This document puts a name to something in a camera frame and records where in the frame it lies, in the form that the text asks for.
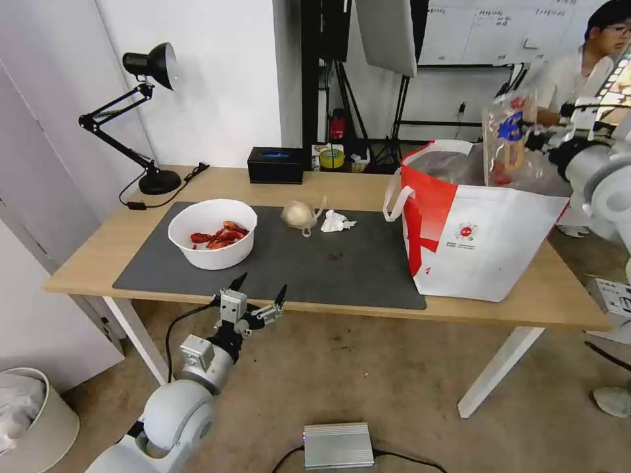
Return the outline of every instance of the white trash bin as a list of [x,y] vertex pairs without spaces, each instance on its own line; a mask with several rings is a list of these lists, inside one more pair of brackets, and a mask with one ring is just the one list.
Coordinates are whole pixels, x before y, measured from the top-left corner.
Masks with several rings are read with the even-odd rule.
[[1,373],[38,379],[46,385],[46,394],[39,414],[18,440],[17,447],[0,454],[0,472],[44,472],[70,450],[79,433],[79,416],[61,399],[41,371],[13,368]]

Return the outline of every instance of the white shirt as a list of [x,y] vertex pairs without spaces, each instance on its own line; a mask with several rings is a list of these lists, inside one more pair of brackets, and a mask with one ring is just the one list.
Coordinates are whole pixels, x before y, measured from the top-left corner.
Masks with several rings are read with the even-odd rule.
[[582,47],[545,62],[527,85],[537,90],[537,106],[558,113],[561,105],[567,102],[575,102],[579,97],[595,97],[613,70],[614,63],[608,56],[602,58],[588,78],[583,76],[582,67]]

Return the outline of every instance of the black box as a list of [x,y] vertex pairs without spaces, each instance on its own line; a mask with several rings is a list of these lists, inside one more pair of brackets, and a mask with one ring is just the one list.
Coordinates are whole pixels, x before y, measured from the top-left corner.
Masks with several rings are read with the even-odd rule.
[[302,184],[302,148],[252,148],[248,172],[252,184]]

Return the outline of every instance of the tabletop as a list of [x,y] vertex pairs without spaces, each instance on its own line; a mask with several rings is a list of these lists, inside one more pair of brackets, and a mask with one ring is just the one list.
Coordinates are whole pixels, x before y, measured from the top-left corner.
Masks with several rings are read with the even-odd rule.
[[[189,166],[165,168],[172,169],[181,176],[192,169]],[[390,176],[387,175],[306,172],[302,185],[250,184],[247,169],[210,168],[194,178],[174,202],[233,198],[249,205],[282,207],[291,200],[303,200],[317,208],[326,196],[327,208],[380,212],[389,179]],[[131,200],[157,204],[165,198],[137,193]],[[208,302],[208,296],[121,290],[112,287],[169,208],[170,204],[145,211],[121,207],[51,276],[44,289],[49,292],[86,296],[205,304]],[[578,330],[611,328],[607,317],[547,241],[543,243],[524,275],[503,302],[434,296],[427,296],[426,299],[427,308],[422,311],[397,307],[358,307],[291,301],[285,304],[285,309]],[[252,302],[260,304],[266,301]]]

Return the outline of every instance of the floor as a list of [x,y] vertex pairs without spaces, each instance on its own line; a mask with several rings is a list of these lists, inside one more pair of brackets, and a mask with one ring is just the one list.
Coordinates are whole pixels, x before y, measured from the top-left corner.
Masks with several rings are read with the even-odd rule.
[[[580,275],[624,280],[624,252],[589,236],[550,240]],[[135,304],[162,345],[167,324],[190,308]],[[208,336],[216,315],[183,321]],[[217,399],[213,431],[185,473],[271,472],[310,423],[367,421],[377,447],[434,459],[451,473],[617,473],[631,465],[631,419],[610,417],[589,393],[623,385],[628,373],[583,346],[583,333],[548,330],[468,420],[456,404],[499,348],[506,327],[451,325],[378,317],[288,313],[244,343]],[[631,348],[596,339],[629,361]],[[82,427],[75,446],[50,472],[83,472],[133,424],[157,387],[132,348],[119,365],[66,394]],[[297,453],[279,473],[304,471]],[[379,459],[373,472],[428,472]]]

